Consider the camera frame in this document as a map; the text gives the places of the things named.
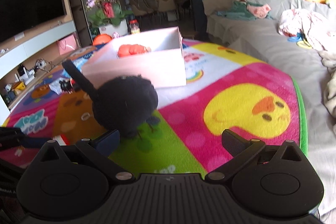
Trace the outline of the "black plush bird toy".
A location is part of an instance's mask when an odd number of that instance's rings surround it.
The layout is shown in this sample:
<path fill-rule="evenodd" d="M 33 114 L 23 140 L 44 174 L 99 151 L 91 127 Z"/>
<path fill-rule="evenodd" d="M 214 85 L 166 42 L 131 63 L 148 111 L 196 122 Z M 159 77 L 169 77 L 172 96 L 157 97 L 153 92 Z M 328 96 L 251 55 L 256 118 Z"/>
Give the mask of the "black plush bird toy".
<path fill-rule="evenodd" d="M 141 76 L 121 76 L 99 88 L 75 67 L 72 61 L 62 63 L 65 71 L 92 100 L 95 120 L 108 130 L 118 130 L 125 138 L 138 135 L 138 126 L 157 124 L 153 115 L 158 106 L 158 94 L 152 83 Z"/>

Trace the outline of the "red plastic toy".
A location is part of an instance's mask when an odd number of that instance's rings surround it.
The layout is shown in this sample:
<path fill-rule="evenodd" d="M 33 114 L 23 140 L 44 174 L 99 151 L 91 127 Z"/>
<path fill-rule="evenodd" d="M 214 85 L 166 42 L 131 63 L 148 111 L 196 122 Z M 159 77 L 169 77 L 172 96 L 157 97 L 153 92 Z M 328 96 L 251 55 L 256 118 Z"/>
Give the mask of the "red plastic toy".
<path fill-rule="evenodd" d="M 118 57 L 127 57 L 141 55 L 148 52 L 151 52 L 149 47 L 145 47 L 139 44 L 123 44 L 119 47 L 117 55 Z"/>

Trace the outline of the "colourful cartoon play mat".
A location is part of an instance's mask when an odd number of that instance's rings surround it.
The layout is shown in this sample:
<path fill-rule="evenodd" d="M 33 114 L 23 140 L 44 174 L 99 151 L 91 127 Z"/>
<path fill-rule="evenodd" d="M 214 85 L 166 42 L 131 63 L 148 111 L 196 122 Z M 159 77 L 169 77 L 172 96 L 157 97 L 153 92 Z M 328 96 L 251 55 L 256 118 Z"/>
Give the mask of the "colourful cartoon play mat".
<path fill-rule="evenodd" d="M 207 174 L 231 159 L 221 134 L 231 129 L 268 145 L 295 141 L 307 152 L 307 121 L 298 84 L 286 73 L 235 50 L 183 42 L 187 84 L 159 89 L 154 121 L 122 139 L 110 156 L 134 174 Z M 67 144 L 104 133 L 83 91 L 56 94 L 49 85 L 62 67 L 41 80 L 10 113 L 5 126 L 29 137 L 61 136 Z"/>

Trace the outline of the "small black red toy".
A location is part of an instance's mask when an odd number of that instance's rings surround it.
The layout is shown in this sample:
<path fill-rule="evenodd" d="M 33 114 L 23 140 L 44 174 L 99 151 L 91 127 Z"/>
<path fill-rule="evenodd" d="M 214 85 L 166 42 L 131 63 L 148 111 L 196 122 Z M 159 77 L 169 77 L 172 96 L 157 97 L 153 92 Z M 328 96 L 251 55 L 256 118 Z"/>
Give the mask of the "small black red toy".
<path fill-rule="evenodd" d="M 62 93 L 74 93 L 80 90 L 79 85 L 74 81 L 74 79 L 66 79 L 59 81 L 59 85 Z"/>

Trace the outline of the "pink paper bag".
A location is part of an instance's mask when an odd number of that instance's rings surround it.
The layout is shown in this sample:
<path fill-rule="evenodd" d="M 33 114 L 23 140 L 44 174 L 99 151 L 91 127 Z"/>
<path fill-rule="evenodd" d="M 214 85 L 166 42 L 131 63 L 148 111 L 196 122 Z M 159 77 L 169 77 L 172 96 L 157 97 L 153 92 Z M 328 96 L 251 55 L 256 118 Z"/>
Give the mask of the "pink paper bag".
<path fill-rule="evenodd" d="M 58 41 L 58 49 L 60 55 L 72 52 L 77 49 L 77 40 L 74 35 L 69 35 Z"/>

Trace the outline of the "orange round toy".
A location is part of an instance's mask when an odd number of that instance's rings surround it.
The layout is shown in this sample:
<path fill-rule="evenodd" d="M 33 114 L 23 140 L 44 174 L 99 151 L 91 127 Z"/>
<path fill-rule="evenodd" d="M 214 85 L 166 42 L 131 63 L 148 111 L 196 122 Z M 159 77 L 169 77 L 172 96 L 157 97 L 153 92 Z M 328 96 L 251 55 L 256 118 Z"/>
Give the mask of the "orange round toy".
<path fill-rule="evenodd" d="M 101 44 L 106 44 L 108 42 L 110 42 L 112 40 L 112 36 L 108 35 L 108 34 L 100 34 L 98 36 L 96 36 L 93 40 L 93 45 L 97 46 L 97 45 L 101 45 Z"/>

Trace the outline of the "pink cardboard box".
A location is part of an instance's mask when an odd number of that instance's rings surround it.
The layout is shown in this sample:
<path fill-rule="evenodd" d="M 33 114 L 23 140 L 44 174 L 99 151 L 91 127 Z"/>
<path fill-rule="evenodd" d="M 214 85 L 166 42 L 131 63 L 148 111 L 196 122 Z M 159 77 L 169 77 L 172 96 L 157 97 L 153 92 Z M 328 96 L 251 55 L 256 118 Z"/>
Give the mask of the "pink cardboard box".
<path fill-rule="evenodd" d="M 120 57 L 120 47 L 139 45 L 146 52 Z M 81 67 L 96 87 L 120 76 L 142 76 L 158 88 L 186 85 L 182 36 L 178 27 L 123 36 L 106 43 Z"/>

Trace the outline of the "white TV cabinet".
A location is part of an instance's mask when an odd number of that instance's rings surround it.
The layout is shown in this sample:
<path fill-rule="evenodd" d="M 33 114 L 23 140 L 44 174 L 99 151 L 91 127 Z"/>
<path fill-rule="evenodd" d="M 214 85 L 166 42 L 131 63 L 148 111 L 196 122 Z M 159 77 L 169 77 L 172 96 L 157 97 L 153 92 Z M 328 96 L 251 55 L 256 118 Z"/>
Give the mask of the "white TV cabinet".
<path fill-rule="evenodd" d="M 4 87 L 15 81 L 19 64 L 30 68 L 39 56 L 54 59 L 59 55 L 58 41 L 75 31 L 74 21 L 66 17 L 45 22 L 2 42 L 5 53 L 1 54 L 1 95 L 6 94 Z"/>

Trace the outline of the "grey sofa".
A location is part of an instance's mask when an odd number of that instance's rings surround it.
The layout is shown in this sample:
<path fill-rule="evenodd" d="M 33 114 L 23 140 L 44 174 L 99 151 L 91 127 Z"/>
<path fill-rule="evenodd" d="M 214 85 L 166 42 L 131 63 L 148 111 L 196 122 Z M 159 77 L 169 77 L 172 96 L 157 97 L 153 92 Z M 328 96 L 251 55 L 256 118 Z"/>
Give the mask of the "grey sofa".
<path fill-rule="evenodd" d="M 323 104 L 323 91 L 330 73 L 315 50 L 306 50 L 278 33 L 283 11 L 303 8 L 325 16 L 335 24 L 335 10 L 327 5 L 305 0 L 246 0 L 268 4 L 269 19 L 230 20 L 218 16 L 235 0 L 202 0 L 201 10 L 207 20 L 212 42 L 221 43 L 280 69 L 293 77 L 301 90 L 308 126 L 308 158 L 320 176 L 325 193 L 319 206 L 321 221 L 335 223 L 335 119 Z"/>

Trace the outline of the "red lid snack jar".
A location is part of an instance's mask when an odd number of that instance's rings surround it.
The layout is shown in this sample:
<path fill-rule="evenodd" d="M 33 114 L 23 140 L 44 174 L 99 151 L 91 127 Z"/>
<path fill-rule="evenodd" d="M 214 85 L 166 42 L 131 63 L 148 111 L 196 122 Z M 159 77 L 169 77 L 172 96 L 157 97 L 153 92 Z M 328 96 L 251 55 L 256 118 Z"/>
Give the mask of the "red lid snack jar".
<path fill-rule="evenodd" d="M 138 33 L 141 32 L 141 30 L 139 28 L 139 23 L 136 19 L 130 20 L 129 21 L 129 26 L 130 26 L 130 33 L 131 34 L 138 34 Z"/>

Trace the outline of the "pink orchid flower pot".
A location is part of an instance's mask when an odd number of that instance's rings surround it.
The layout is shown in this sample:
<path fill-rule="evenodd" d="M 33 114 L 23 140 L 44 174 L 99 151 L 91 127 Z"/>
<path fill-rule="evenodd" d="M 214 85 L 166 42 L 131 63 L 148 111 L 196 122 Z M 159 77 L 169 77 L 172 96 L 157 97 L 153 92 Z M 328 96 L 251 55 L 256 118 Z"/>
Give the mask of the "pink orchid flower pot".
<path fill-rule="evenodd" d="M 91 35 L 98 34 L 118 34 L 125 36 L 128 34 L 127 17 L 133 15 L 132 11 L 125 10 L 121 6 L 120 0 L 87 0 L 85 4 L 88 14 L 88 24 Z"/>

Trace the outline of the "green cloth on sofa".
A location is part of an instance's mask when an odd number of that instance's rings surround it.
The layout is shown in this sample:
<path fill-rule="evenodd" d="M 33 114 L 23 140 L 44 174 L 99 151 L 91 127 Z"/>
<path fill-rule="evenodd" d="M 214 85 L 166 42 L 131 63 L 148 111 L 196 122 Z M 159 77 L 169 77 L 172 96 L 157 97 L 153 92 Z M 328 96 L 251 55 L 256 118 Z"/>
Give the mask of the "green cloth on sofa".
<path fill-rule="evenodd" d="M 254 21 L 257 19 L 272 19 L 268 4 L 260 5 L 246 0 L 233 1 L 227 10 L 217 11 L 216 15 L 230 20 Z"/>

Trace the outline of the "pink white blanket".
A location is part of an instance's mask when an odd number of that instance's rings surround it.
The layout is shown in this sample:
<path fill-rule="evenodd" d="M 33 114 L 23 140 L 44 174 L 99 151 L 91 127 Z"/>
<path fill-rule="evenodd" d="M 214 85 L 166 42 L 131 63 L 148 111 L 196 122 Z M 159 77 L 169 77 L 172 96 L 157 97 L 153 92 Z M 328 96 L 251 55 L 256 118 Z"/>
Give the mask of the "pink white blanket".
<path fill-rule="evenodd" d="M 335 52 L 335 22 L 307 9 L 288 9 L 281 16 L 278 33 L 284 36 L 303 34 L 316 51 Z"/>

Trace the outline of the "dining chair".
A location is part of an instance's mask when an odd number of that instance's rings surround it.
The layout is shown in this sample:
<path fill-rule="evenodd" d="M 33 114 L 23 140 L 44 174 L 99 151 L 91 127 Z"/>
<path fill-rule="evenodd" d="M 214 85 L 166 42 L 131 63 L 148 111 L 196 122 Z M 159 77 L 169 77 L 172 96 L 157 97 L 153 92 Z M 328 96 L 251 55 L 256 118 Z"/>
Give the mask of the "dining chair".
<path fill-rule="evenodd" d="M 175 0 L 157 0 L 158 1 L 158 12 L 160 15 L 160 21 L 162 21 L 163 15 L 168 12 L 173 12 L 175 15 L 175 20 L 178 20 L 177 5 Z"/>

